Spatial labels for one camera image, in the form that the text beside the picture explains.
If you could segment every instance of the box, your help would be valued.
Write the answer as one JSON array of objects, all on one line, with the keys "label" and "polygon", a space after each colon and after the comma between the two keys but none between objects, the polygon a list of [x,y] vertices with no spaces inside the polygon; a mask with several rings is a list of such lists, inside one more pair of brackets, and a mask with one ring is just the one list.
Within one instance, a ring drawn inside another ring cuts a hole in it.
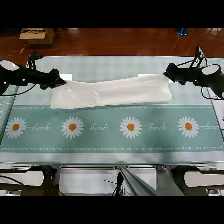
[{"label": "box", "polygon": [[54,36],[53,28],[23,28],[19,39],[26,40],[28,44],[53,44]]}]

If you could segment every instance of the metal pole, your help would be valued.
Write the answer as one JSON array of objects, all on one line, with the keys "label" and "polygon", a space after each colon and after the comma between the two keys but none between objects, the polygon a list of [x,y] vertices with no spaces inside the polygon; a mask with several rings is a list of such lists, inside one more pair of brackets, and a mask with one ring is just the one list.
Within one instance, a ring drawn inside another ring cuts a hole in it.
[{"label": "metal pole", "polygon": [[120,167],[122,176],[124,177],[133,196],[160,196],[159,192],[145,183],[137,175],[133,174],[126,167]]}]

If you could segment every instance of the wooden floor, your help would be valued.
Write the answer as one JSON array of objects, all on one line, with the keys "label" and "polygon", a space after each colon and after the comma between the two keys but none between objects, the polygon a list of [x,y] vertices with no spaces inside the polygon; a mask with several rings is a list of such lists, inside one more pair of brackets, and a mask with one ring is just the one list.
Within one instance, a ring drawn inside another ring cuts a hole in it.
[{"label": "wooden floor", "polygon": [[52,46],[28,46],[16,32],[0,32],[0,59],[25,64],[33,49],[45,56],[148,55],[193,56],[200,45],[207,57],[224,58],[224,29],[189,28],[178,36],[173,28],[65,28]]}]

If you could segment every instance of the folded white cloth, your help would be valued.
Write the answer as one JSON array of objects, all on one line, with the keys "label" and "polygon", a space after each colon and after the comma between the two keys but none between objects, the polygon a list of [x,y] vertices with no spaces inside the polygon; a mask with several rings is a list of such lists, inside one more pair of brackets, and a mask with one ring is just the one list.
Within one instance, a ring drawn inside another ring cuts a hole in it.
[{"label": "folded white cloth", "polygon": [[157,74],[96,83],[67,81],[53,89],[51,108],[167,102],[172,98],[168,85],[169,79]]}]

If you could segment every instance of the flower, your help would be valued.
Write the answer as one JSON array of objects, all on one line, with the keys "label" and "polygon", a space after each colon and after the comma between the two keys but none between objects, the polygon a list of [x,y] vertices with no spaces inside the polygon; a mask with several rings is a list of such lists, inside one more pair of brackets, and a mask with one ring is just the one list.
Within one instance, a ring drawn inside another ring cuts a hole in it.
[{"label": "flower", "polygon": [[182,117],[181,119],[179,119],[177,127],[179,127],[178,130],[182,131],[182,135],[185,135],[185,137],[194,138],[194,136],[197,136],[197,134],[199,133],[199,127],[194,118],[186,116]]},{"label": "flower", "polygon": [[26,121],[21,117],[15,117],[8,122],[6,126],[6,135],[8,138],[17,138],[26,130]]},{"label": "flower", "polygon": [[123,132],[123,135],[126,138],[135,138],[135,136],[139,136],[141,134],[142,125],[140,121],[134,117],[126,117],[123,119],[120,125],[120,131]]},{"label": "flower", "polygon": [[83,127],[84,125],[81,119],[78,117],[70,117],[69,119],[66,119],[65,122],[63,122],[61,131],[64,132],[63,135],[65,135],[66,138],[72,139],[82,134],[81,131],[83,130]]}]

